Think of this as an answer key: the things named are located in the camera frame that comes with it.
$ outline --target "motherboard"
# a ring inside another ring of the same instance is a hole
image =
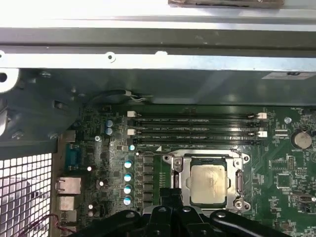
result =
[[[316,110],[185,105],[84,108],[66,147],[65,175],[81,178],[77,229],[159,205],[224,208],[294,237],[316,236]]]

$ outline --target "capacitor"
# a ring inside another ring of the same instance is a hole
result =
[[[107,135],[111,135],[113,133],[113,130],[110,127],[108,127],[107,129],[105,129],[105,133]]]
[[[107,179],[99,181],[100,187],[107,186],[108,184],[109,184],[109,181]]]
[[[108,120],[108,121],[105,123],[105,126],[106,126],[106,127],[112,127],[112,126],[113,126],[113,121],[112,121],[112,120]]]
[[[135,150],[135,146],[134,146],[134,145],[130,145],[130,146],[129,146],[129,150],[130,150],[130,151],[134,151],[134,150]]]
[[[133,164],[133,162],[132,162],[131,160],[127,160],[127,161],[125,161],[125,163],[124,163],[124,167],[125,167],[126,169],[129,169],[130,167],[132,167],[132,164]]]
[[[124,187],[124,193],[125,193],[125,194],[130,194],[131,192],[132,192],[132,186],[126,185],[126,186]]]
[[[127,173],[124,175],[124,181],[129,182],[132,180],[132,175],[130,173]]]
[[[89,204],[88,208],[90,210],[94,209],[96,206],[98,205],[98,203],[96,201],[93,201],[91,204]]]
[[[97,213],[97,209],[93,208],[88,211],[88,217],[93,217]]]
[[[132,197],[131,196],[126,196],[124,197],[123,203],[128,206],[132,203]]]
[[[90,165],[87,167],[87,171],[89,171],[89,172],[94,171],[95,169],[96,169],[95,165]]]

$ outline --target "ram slot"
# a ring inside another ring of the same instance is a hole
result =
[[[143,119],[187,119],[188,117],[192,117],[194,119],[257,119],[259,118],[259,114],[147,114],[142,113],[141,118]]]
[[[242,131],[142,131],[140,135],[160,135],[160,136],[238,136],[238,137],[255,137],[257,132],[242,132]]]
[[[261,144],[258,140],[161,140],[161,139],[134,139],[135,144],[140,145],[251,145],[257,146]]]
[[[232,127],[232,128],[253,128],[261,127],[262,123],[257,122],[246,122],[246,121],[211,121],[211,120],[177,120],[177,121],[140,121],[134,120],[129,126],[133,127],[161,127],[161,126],[172,126],[173,128],[182,127]]]

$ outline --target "metal bracket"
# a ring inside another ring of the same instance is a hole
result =
[[[18,68],[0,68],[0,93],[11,90],[19,80]]]

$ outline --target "black cable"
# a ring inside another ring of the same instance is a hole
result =
[[[107,90],[107,91],[103,91],[100,94],[92,97],[88,102],[87,105],[91,105],[93,103],[95,103],[95,101],[104,98],[104,97],[108,97],[111,95],[125,95],[126,94],[126,90]]]

